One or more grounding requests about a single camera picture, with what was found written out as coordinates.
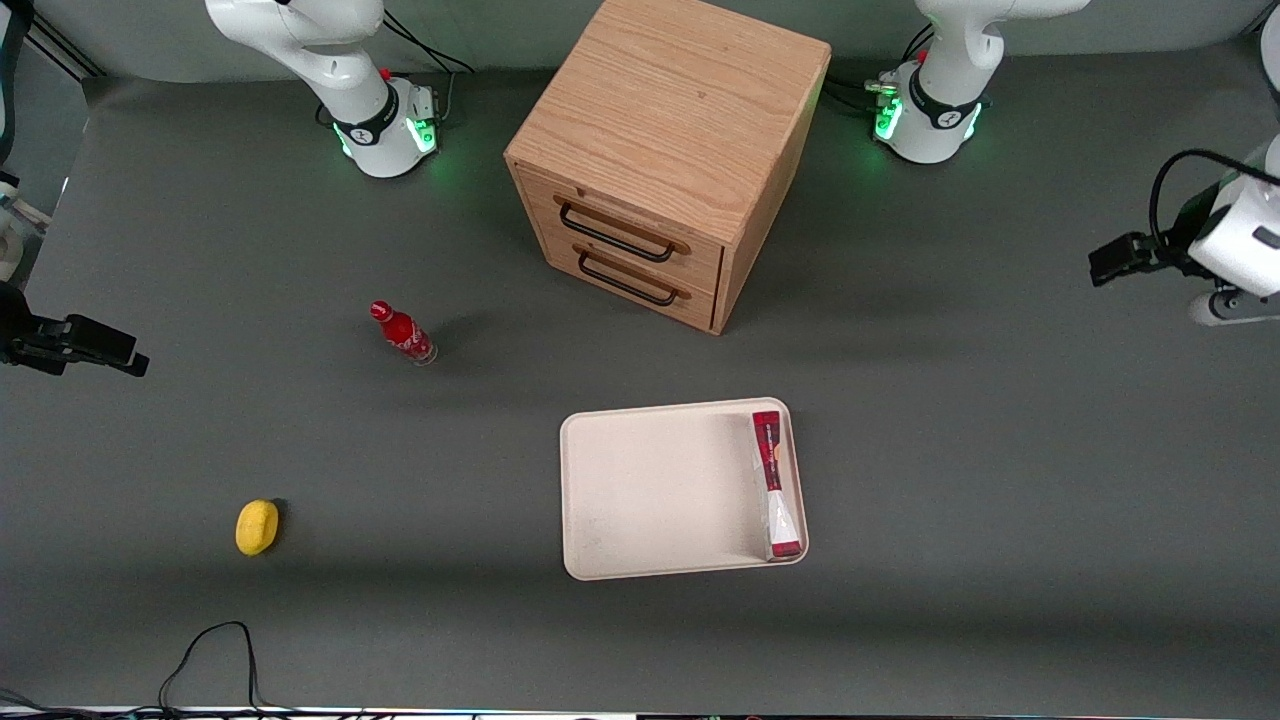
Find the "wooden drawer cabinet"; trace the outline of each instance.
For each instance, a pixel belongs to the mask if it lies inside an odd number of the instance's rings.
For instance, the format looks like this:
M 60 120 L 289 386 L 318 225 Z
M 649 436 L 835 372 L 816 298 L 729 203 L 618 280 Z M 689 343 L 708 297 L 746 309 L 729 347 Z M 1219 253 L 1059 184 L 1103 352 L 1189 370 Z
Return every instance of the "wooden drawer cabinet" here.
M 605 0 L 504 155 L 548 263 L 719 334 L 829 59 L 696 0 Z

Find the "red bottle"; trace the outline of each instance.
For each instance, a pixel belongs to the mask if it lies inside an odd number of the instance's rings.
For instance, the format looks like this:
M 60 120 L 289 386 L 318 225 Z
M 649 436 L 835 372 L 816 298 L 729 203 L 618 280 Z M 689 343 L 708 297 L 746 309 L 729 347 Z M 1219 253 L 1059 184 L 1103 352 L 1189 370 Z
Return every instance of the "red bottle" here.
M 394 345 L 415 365 L 426 365 L 435 360 L 435 343 L 426 337 L 413 318 L 393 310 L 381 300 L 369 306 L 369 314 L 383 327 L 387 342 Z

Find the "white tray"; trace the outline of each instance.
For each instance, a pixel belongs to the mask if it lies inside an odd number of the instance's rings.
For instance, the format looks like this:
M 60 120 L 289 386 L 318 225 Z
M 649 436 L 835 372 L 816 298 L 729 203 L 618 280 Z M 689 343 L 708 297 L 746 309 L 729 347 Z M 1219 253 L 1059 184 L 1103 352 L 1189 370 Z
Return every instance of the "white tray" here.
M 768 560 L 751 414 L 777 410 L 801 552 Z M 564 569 L 579 580 L 792 565 L 809 552 L 787 406 L 772 397 L 579 413 L 561 425 Z

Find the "wooden cabinet top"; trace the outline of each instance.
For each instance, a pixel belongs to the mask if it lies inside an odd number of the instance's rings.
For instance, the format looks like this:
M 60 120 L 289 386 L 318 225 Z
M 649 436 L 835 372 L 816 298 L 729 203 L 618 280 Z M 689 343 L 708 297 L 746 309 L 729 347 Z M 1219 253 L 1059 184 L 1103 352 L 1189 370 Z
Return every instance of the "wooden cabinet top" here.
M 732 245 L 829 59 L 696 0 L 605 0 L 507 156 Z

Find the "black metal handle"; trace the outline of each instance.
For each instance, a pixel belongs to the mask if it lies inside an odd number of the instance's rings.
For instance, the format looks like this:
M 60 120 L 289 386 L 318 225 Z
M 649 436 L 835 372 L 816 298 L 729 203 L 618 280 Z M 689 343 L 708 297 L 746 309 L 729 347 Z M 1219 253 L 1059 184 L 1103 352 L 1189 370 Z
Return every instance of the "black metal handle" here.
M 585 251 L 585 250 L 580 250 L 579 251 L 579 255 L 577 255 L 577 269 L 582 270 L 582 274 L 586 275 L 586 277 L 589 277 L 589 278 L 595 278 L 595 279 L 600 281 L 602 283 L 605 283 L 608 286 L 616 287 L 616 288 L 618 288 L 622 292 L 626 292 L 628 295 L 634 295 L 634 296 L 639 297 L 640 300 L 644 300 L 645 302 L 652 302 L 652 304 L 657 305 L 658 307 L 666 307 L 666 306 L 668 306 L 668 305 L 671 305 L 672 302 L 676 301 L 676 296 L 678 295 L 678 292 L 676 290 L 672 290 L 671 295 L 668 295 L 667 297 L 658 297 L 657 295 L 649 295 L 648 292 L 645 292 L 643 290 L 636 290 L 636 288 L 628 286 L 627 283 L 625 283 L 622 281 L 611 278 L 609 275 L 605 275 L 604 273 L 602 273 L 599 270 L 593 270 L 591 268 L 588 268 L 586 266 L 586 259 L 588 258 L 590 258 L 590 254 L 588 251 Z
M 586 237 L 599 240 L 600 242 L 612 245 L 613 247 L 617 247 L 618 250 L 622 250 L 625 252 L 630 252 L 630 254 L 635 255 L 636 258 L 644 258 L 645 260 L 648 260 L 650 263 L 666 263 L 667 260 L 671 259 L 672 251 L 676 250 L 675 243 L 668 242 L 667 243 L 667 249 L 663 250 L 660 254 L 649 252 L 648 250 L 643 250 L 640 247 L 636 247 L 635 245 L 631 245 L 630 242 L 618 240 L 618 238 L 616 238 L 616 237 L 613 237 L 611 234 L 605 234 L 605 233 L 603 233 L 603 232 L 600 232 L 600 231 L 598 231 L 595 228 L 589 228 L 589 227 L 584 225 L 582 223 L 579 223 L 576 220 L 568 219 L 568 211 L 572 210 L 572 209 L 573 209 L 573 206 L 570 205 L 568 202 L 561 202 L 561 222 L 564 223 L 566 228 L 568 228 L 571 231 L 575 231 L 575 232 L 580 232 L 580 233 L 585 234 Z

